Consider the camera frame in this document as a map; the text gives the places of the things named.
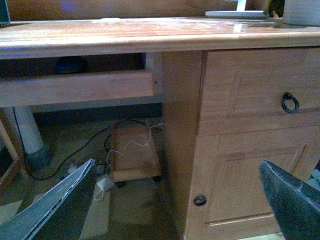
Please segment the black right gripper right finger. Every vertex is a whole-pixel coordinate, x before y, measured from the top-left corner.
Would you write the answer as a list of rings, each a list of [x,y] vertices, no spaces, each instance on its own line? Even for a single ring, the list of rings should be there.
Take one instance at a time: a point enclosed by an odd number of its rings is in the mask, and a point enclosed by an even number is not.
[[[320,238],[320,192],[276,164],[259,166],[262,188],[286,240]]]

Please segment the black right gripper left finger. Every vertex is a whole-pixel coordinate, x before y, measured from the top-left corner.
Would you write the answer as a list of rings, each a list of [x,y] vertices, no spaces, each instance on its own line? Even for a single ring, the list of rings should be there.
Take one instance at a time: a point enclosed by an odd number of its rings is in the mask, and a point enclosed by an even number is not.
[[[0,226],[2,240],[77,240],[93,199],[96,162],[89,159]]]

